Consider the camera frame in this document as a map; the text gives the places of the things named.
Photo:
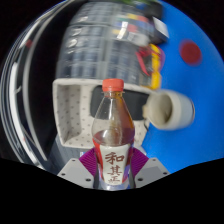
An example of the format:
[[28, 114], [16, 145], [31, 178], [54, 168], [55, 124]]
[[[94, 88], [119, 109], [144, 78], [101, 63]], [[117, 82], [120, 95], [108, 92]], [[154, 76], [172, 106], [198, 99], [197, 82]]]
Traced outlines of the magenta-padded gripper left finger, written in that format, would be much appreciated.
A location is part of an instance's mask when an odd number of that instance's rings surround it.
[[79, 159], [71, 158], [58, 176], [78, 186], [90, 189], [99, 187], [99, 171], [94, 149], [85, 152]]

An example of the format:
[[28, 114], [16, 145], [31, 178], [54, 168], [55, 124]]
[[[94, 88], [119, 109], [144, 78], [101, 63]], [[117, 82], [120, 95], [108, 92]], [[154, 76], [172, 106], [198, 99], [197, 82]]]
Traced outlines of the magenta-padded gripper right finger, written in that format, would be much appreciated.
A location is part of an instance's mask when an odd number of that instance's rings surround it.
[[169, 175], [169, 171], [157, 158], [148, 158], [134, 148], [130, 160], [129, 186], [131, 189], [144, 187]]

